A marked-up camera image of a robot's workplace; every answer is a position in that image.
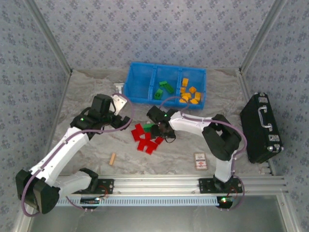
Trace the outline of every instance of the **blue plastic bin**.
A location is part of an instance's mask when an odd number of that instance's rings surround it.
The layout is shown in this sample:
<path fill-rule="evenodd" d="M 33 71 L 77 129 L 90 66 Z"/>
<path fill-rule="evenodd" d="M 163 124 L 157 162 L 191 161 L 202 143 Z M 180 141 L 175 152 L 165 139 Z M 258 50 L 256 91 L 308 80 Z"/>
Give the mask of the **blue plastic bin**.
<path fill-rule="evenodd" d="M 168 97 L 180 96 L 183 78 L 189 79 L 186 92 L 189 92 L 189 88 L 194 86 L 201 93 L 199 104 L 190 104 L 189 108 L 203 109 L 206 100 L 205 69 L 132 62 L 124 92 L 132 102 L 160 105 Z M 159 82 L 161 81 L 167 81 L 174 88 L 174 93 L 169 94 L 164 87 L 160 87 Z M 155 100 L 154 95 L 159 88 L 163 90 L 163 96 L 161 100 Z M 181 108 L 186 106 L 185 103 L 180 103 L 177 98 L 169 100 L 165 105 Z"/>

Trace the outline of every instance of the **floor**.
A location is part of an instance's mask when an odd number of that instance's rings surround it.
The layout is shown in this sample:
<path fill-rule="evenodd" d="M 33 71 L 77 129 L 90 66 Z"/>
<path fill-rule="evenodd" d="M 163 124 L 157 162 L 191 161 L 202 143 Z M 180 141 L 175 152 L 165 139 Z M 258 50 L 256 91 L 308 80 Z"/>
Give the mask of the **floor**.
<path fill-rule="evenodd" d="M 246 197 L 241 209 L 215 206 L 56 207 L 34 217 L 29 232 L 285 232 L 276 197 Z"/>
<path fill-rule="evenodd" d="M 127 70 L 73 71 L 68 90 L 60 113 L 53 145 L 62 138 L 70 122 L 84 108 L 91 105 L 98 93 L 111 95 L 115 92 L 114 83 L 124 82 Z M 188 114 L 197 116 L 215 116 L 223 114 L 233 125 L 241 128 L 239 113 L 245 105 L 243 93 L 234 70 L 207 70 L 207 101 L 203 110 L 189 110 Z M 137 123 L 146 123 L 151 105 L 134 104 L 135 117 L 127 130 L 95 135 L 71 159 L 62 174 L 71 174 L 87 167 L 98 174 L 201 174 L 195 169 L 195 152 L 206 152 L 208 170 L 206 175 L 215 171 L 215 157 L 211 154 L 205 140 L 201 137 L 176 132 L 177 139 L 171 144 L 164 142 L 150 156 L 137 151 L 131 130 Z M 120 112 L 130 115 L 130 108 Z M 112 153 L 117 157 L 114 166 L 109 165 Z M 259 175 L 260 166 L 251 164 L 247 155 L 236 161 L 236 173 L 241 175 Z"/>

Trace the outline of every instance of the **patterned wallpaper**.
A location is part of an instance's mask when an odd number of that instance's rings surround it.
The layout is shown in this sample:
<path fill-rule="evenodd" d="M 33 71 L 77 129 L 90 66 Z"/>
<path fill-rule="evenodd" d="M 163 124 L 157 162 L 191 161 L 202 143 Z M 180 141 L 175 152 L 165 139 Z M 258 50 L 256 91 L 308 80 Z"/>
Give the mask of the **patterned wallpaper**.
<path fill-rule="evenodd" d="M 289 0 L 249 67 L 252 92 L 270 95 L 285 151 L 274 163 L 286 176 L 304 231 L 309 231 L 309 2 Z"/>
<path fill-rule="evenodd" d="M 274 0 L 36 0 L 73 69 L 238 67 Z"/>
<path fill-rule="evenodd" d="M 20 201 L 15 175 L 42 157 L 66 74 L 22 0 L 0 3 L 0 231 Z"/>

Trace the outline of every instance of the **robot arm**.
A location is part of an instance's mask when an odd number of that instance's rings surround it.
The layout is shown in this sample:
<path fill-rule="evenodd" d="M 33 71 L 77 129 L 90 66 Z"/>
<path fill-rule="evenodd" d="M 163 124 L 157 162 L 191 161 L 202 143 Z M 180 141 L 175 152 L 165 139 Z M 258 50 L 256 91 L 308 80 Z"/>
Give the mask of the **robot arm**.
<path fill-rule="evenodd" d="M 112 97 L 103 94 L 96 95 L 91 107 L 86 108 L 74 118 L 70 124 L 71 127 L 47 156 L 28 172 L 21 170 L 16 175 L 18 198 L 22 199 L 27 182 L 36 172 L 38 172 L 37 175 L 27 189 L 25 203 L 43 214 L 51 211 L 60 198 L 82 189 L 93 191 L 98 185 L 98 174 L 89 169 L 83 168 L 67 177 L 58 176 L 75 153 L 95 135 L 94 132 L 83 133 L 81 131 L 103 130 L 106 125 L 120 128 L 128 124 L 129 117 L 126 116 L 122 120 L 118 115 L 125 104 L 126 100 L 117 95 Z"/>
<path fill-rule="evenodd" d="M 153 106 L 148 111 L 147 116 L 156 123 L 156 125 L 151 127 L 151 135 L 153 137 L 175 138 L 175 131 L 186 131 L 204 137 L 212 154 L 216 157 L 215 186 L 219 190 L 229 188 L 227 185 L 232 177 L 233 155 L 239 147 L 241 136 L 228 126 L 205 121 L 211 119 L 229 124 L 223 115 L 216 115 L 213 118 L 202 118 L 181 114 L 180 111 L 173 109 L 165 113 L 156 106 Z M 186 119 L 186 116 L 196 119 L 196 121 Z"/>

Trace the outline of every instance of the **marble surface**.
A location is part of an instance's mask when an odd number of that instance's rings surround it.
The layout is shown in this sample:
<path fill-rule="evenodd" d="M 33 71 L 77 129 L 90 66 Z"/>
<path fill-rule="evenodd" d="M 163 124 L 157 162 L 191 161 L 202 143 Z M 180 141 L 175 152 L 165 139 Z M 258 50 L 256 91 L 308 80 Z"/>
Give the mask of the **marble surface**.
<path fill-rule="evenodd" d="M 84 108 L 91 105 L 93 97 L 98 93 L 111 95 L 115 92 L 114 83 L 126 79 L 127 70 L 74 71 L 69 82 L 63 102 L 53 145 L 62 138 L 70 122 Z M 223 114 L 233 125 L 241 128 L 239 113 L 245 105 L 238 79 L 233 71 L 207 70 L 207 101 L 202 111 L 188 110 L 187 113 L 197 116 L 215 116 Z M 211 154 L 204 138 L 186 133 L 176 132 L 177 139 L 168 144 L 163 142 L 150 156 L 137 151 L 131 130 L 137 123 L 144 124 L 151 105 L 133 104 L 135 117 L 127 130 L 102 135 L 94 138 L 80 149 L 63 170 L 63 174 L 71 174 L 80 168 L 87 167 L 98 174 L 202 174 L 212 175 L 216 160 Z M 120 112 L 122 116 L 130 116 L 127 104 Z M 109 161 L 112 153 L 117 157 L 114 165 Z M 197 171 L 193 154 L 206 152 L 208 170 Z M 236 173 L 241 175 L 259 175 L 259 166 L 248 161 L 243 154 L 236 161 Z"/>

